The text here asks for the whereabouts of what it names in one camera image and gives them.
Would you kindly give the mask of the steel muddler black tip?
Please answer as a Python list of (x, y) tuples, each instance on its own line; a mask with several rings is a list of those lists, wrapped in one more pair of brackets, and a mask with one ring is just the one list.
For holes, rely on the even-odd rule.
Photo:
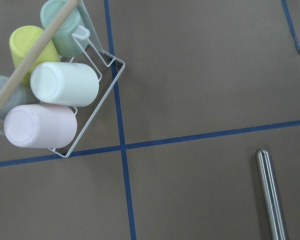
[(256, 159), (271, 239), (286, 240), (287, 234), (270, 154), (265, 149), (259, 149), (256, 151)]

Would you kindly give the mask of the white plastic cup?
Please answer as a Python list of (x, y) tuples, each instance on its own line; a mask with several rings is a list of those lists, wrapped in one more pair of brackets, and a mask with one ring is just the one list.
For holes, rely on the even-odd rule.
[(99, 79), (84, 63), (44, 62), (32, 72), (33, 94), (44, 103), (86, 107), (97, 97)]

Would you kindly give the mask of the green plastic cup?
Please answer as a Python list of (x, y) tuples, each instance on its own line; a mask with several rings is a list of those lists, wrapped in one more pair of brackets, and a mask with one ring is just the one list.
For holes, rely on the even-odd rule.
[[(43, 29), (46, 29), (64, 6), (66, 0), (48, 0), (41, 8), (40, 20)], [(53, 37), (53, 43), (58, 54), (62, 57), (76, 57), (83, 53), (72, 37), (78, 26), (85, 26), (81, 14), (75, 8)]]

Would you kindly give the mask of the pink plastic cup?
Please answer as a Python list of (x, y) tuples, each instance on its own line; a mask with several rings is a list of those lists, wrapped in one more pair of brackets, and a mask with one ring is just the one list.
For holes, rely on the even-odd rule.
[(63, 105), (20, 105), (7, 114), (4, 132), (17, 147), (58, 149), (74, 139), (77, 119), (74, 112)]

